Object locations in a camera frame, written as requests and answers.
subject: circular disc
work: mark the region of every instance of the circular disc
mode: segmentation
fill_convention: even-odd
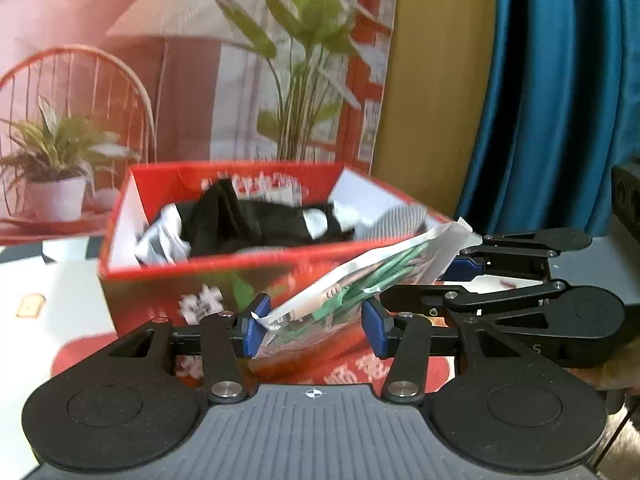
[[[611,336],[625,320],[625,307],[618,297],[597,286],[577,286],[554,301],[562,308],[545,313],[549,325],[570,326],[578,336]]]
[[[38,459],[84,471],[131,468],[163,455],[191,431],[194,393],[161,370],[63,373],[37,389],[22,427]]]
[[[538,364],[487,361],[445,384],[431,410],[440,435],[500,470],[543,472],[581,462],[602,437],[604,402],[561,368]]]

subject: small logo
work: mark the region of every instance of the small logo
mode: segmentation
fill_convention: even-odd
[[[18,305],[17,317],[30,317],[35,319],[40,315],[40,309],[46,303],[46,299],[42,294],[25,294]]]
[[[317,399],[318,397],[322,397],[324,392],[321,392],[317,388],[311,388],[305,392],[305,395],[309,397],[309,399]]]

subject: green wire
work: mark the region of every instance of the green wire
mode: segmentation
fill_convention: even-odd
[[[429,242],[425,241],[402,253],[396,254],[396,256],[382,264],[369,276],[364,276],[356,282],[351,283],[351,285],[346,286],[338,292],[338,294],[325,301],[322,307],[312,313],[314,321],[321,320],[338,309],[339,313],[336,313],[336,316],[341,316],[361,301],[377,294],[378,290],[385,290],[391,285],[401,281],[414,271],[415,265],[411,265],[411,261],[425,250],[428,245]],[[366,289],[370,288],[375,288],[376,292],[365,292]],[[278,334],[278,337],[282,339],[282,342],[290,342],[300,335],[303,335],[303,333],[307,332],[312,326],[313,322],[295,330],[291,329],[290,326],[286,326],[283,327],[284,330]]]

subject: floor lamp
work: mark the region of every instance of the floor lamp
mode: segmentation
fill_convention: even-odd
[[[154,106],[156,135],[169,51],[168,38],[210,38],[250,47],[242,33],[228,22],[215,0],[135,0],[111,25],[107,35],[162,38]],[[157,155],[154,154],[154,160],[157,160]]]

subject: blue curtain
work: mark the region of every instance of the blue curtain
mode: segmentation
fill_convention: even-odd
[[[602,234],[610,172],[640,148],[640,0],[497,0],[457,213],[482,234]]]

